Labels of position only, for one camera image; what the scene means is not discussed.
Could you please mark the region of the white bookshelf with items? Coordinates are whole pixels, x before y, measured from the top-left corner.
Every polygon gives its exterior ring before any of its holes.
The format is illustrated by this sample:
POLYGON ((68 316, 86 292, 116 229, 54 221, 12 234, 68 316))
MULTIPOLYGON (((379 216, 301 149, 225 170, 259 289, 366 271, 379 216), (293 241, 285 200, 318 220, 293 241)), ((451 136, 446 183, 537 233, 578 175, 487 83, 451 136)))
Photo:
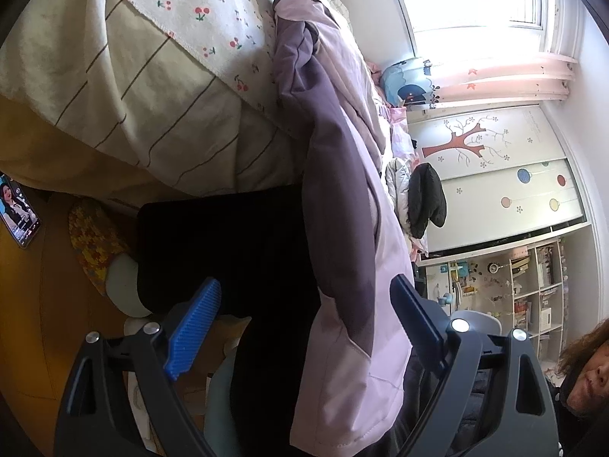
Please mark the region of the white bookshelf with items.
POLYGON ((520 328, 542 367, 557 367, 569 315, 563 240, 428 265, 422 275, 425 295, 448 313, 475 310, 498 320, 504 332, 520 328))

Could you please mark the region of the cream striped quilt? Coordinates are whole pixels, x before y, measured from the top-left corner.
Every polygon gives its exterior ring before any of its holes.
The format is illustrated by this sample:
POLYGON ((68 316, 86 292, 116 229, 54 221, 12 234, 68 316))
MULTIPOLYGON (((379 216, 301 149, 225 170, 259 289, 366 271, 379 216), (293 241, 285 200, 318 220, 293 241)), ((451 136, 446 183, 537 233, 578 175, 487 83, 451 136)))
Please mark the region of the cream striped quilt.
POLYGON ((206 196, 288 184, 303 151, 128 0, 30 0, 1 46, 1 97, 52 131, 206 196))

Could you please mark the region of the cherry print bed sheet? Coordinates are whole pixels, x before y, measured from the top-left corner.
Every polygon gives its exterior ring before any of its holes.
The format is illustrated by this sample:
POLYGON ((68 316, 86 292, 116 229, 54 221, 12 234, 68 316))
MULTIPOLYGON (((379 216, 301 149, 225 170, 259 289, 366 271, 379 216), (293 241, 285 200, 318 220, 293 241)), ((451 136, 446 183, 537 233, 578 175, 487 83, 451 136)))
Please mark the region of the cherry print bed sheet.
POLYGON ((267 119, 277 121, 274 0, 128 0, 267 119))

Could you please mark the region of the black hanging hat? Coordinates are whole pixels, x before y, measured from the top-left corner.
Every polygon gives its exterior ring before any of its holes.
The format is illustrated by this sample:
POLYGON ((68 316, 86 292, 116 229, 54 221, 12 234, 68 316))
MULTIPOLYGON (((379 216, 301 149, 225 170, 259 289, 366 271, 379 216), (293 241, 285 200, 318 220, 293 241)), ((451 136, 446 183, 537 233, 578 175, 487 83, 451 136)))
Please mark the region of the black hanging hat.
POLYGON ((420 240, 429 223, 442 228, 447 218, 447 201, 438 172, 421 163, 409 180, 408 222, 410 233, 420 240))

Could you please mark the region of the blue cartoon curtain right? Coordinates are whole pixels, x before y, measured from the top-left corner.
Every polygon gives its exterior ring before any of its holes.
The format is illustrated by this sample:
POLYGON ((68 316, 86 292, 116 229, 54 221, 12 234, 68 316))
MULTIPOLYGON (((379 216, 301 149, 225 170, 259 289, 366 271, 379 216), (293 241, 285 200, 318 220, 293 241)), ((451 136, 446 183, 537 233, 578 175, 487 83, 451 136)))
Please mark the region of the blue cartoon curtain right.
POLYGON ((432 104, 435 85, 432 82, 432 62, 411 58, 387 67, 380 80, 386 100, 395 107, 432 104))

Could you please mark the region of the white wardrobe with tree decal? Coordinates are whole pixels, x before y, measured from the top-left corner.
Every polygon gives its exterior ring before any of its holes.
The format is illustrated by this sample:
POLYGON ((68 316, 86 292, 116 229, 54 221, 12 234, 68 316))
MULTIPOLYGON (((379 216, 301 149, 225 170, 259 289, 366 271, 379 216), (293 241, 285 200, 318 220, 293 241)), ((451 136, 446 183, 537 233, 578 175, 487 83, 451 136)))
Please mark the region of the white wardrobe with tree decal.
POLYGON ((422 121, 410 134, 447 201, 445 224, 426 230, 429 256, 524 240, 585 219, 567 156, 537 105, 422 121))

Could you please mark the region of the person's black trousers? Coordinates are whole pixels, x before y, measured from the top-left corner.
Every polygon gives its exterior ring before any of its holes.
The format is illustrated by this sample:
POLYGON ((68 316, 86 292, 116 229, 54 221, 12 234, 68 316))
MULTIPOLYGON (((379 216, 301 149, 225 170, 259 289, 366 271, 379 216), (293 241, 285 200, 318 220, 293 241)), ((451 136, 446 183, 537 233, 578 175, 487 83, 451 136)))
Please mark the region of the person's black trousers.
POLYGON ((363 202, 332 197, 303 215, 299 185, 145 204, 136 217, 137 296, 162 315, 213 278, 220 311, 248 320, 236 352, 230 411, 245 456, 293 456, 306 349, 320 304, 338 312, 368 354, 374 228, 363 202))

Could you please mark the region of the smartphone with lit screen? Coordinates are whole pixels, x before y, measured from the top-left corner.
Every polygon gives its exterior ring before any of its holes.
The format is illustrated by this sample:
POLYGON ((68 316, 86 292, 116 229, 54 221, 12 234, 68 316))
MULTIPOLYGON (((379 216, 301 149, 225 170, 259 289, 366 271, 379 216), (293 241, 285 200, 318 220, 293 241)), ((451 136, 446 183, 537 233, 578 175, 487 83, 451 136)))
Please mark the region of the smartphone with lit screen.
POLYGON ((1 219, 16 244, 26 249, 41 226, 41 221, 22 187, 1 174, 1 219))

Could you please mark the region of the colourful floral slipper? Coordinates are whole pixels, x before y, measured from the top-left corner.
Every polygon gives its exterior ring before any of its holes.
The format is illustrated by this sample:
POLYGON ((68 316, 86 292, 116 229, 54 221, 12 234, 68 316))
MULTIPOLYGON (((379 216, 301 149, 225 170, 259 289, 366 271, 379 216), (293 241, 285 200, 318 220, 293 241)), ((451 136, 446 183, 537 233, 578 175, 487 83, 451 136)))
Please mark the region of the colourful floral slipper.
POLYGON ((109 266, 128 246, 116 225, 92 199, 77 199, 68 213, 70 243, 84 275, 100 295, 106 295, 109 266))

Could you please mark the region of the lilac purple jacket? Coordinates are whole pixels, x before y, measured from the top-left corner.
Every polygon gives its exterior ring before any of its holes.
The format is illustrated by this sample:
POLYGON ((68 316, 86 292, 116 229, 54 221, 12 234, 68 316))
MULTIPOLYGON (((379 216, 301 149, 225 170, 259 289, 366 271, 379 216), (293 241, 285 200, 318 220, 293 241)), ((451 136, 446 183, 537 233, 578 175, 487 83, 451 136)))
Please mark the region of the lilac purple jacket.
POLYGON ((412 345, 390 301, 409 250, 381 181, 377 91, 323 0, 274 0, 274 80, 287 132, 309 145, 303 218, 320 307, 290 443, 313 456, 394 456, 412 345))

